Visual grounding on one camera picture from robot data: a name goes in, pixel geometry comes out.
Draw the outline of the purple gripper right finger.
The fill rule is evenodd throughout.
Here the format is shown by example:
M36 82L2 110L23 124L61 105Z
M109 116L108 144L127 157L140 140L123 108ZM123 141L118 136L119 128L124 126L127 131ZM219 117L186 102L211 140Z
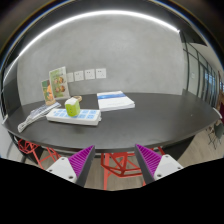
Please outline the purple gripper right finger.
M183 166L169 154L160 155L139 144L135 145L135 155L146 184L183 169Z

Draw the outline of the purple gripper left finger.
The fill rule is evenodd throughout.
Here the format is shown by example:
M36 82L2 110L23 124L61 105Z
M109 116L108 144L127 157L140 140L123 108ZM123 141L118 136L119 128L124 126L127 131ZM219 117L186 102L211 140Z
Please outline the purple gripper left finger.
M89 146L74 155L59 158L47 171L83 187L95 156L95 146Z

